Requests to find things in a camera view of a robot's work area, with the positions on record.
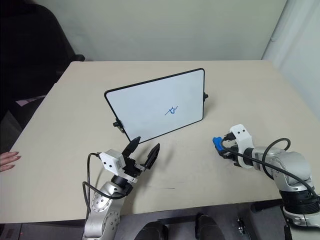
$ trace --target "whiteboard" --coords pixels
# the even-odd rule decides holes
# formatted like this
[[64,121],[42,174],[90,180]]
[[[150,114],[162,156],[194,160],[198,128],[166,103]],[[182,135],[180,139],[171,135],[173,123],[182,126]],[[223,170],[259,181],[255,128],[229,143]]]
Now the whiteboard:
[[201,121],[205,70],[198,68],[108,90],[105,99],[129,141],[140,143]]

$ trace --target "beige table surface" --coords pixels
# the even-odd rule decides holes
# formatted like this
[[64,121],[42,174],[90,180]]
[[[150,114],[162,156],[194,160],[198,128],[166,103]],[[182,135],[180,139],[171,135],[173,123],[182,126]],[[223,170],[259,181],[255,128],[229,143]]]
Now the beige table surface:
[[[290,150],[311,164],[320,193],[320,122],[270,62],[73,62],[13,146],[22,158],[0,173],[0,222],[84,219],[88,153],[122,151],[129,142],[113,127],[115,116],[104,92],[196,68],[205,69],[209,98],[204,119],[140,144],[133,154],[138,162],[156,143],[160,153],[121,213],[279,198],[276,185],[262,172],[235,167],[217,154],[212,138],[236,124],[244,124],[256,146],[290,138]],[[112,174],[97,159],[91,162],[91,182],[100,187]]]

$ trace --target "human hand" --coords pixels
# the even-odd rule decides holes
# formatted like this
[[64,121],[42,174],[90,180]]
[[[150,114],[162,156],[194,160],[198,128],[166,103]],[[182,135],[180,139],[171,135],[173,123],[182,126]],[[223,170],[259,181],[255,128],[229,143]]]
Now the human hand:
[[7,164],[17,161],[19,158],[21,158],[21,156],[17,156],[18,153],[18,151],[13,151],[0,154],[0,172],[12,169],[15,166],[14,164]]

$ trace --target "blue marker drawing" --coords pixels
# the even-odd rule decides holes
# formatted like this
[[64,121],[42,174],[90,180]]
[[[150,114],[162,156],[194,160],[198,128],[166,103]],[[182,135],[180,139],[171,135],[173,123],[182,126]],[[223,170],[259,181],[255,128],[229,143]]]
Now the blue marker drawing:
[[178,106],[176,106],[176,108],[174,108],[174,107],[170,108],[169,111],[167,111],[165,115],[167,115],[169,112],[170,112],[171,114],[175,114],[177,108],[178,108]]

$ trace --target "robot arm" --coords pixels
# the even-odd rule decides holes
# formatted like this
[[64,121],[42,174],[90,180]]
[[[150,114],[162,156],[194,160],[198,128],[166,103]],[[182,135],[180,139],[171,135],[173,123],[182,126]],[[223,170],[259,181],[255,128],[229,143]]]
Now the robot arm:
[[138,177],[146,169],[150,169],[157,159],[160,144],[158,143],[149,153],[145,164],[136,164],[129,157],[135,151],[140,137],[132,140],[122,153],[113,149],[98,154],[104,168],[114,176],[100,190],[83,182],[83,189],[89,187],[95,191],[89,207],[88,219],[85,222],[82,240],[113,240],[120,223],[120,211],[125,197],[133,189]]
[[[236,144],[226,148],[222,145],[226,140],[235,140]],[[235,166],[268,173],[279,189],[283,201],[283,214],[290,222],[297,226],[320,228],[320,200],[314,192],[311,167],[300,153],[287,152],[277,147],[271,147],[266,152],[267,147],[254,147],[251,135],[242,124],[231,127],[230,133],[224,138],[214,137],[213,143],[219,155],[225,159],[232,159]],[[263,162],[293,174],[296,178],[271,167],[265,167],[264,170]]]

